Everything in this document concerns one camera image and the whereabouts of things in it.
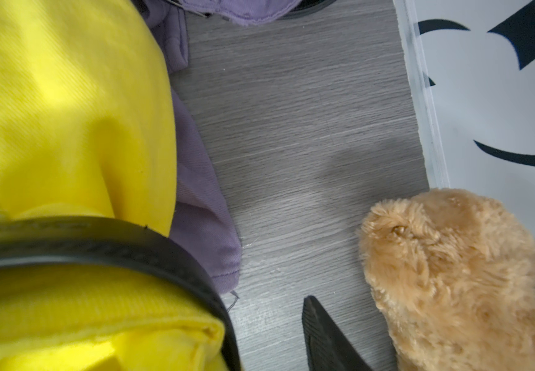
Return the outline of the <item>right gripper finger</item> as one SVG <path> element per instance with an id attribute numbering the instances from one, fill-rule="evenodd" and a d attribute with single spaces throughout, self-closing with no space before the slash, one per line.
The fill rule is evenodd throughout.
<path id="1" fill-rule="evenodd" d="M 372 371 L 314 296 L 304 298 L 302 327 L 310 371 Z"/>

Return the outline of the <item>purple trousers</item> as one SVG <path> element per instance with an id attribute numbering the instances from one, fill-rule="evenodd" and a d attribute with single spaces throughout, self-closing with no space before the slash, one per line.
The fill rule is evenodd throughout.
<path id="1" fill-rule="evenodd" d="M 221 15 L 241 26 L 273 22 L 297 1 L 136 1 L 134 3 L 176 73 L 189 65 L 186 13 Z M 212 278 L 219 294 L 238 285 L 242 244 L 212 162 L 186 106 L 172 94 L 177 145 L 176 209 L 169 238 L 187 250 Z"/>

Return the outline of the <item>yellow trousers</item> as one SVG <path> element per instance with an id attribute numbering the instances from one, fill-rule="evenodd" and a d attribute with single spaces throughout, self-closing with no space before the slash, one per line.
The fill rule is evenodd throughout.
<path id="1" fill-rule="evenodd" d="M 0 1 L 0 227 L 94 216 L 169 235 L 176 126 L 129 1 Z M 232 370 L 227 327 L 123 267 L 0 269 L 0 370 Z"/>

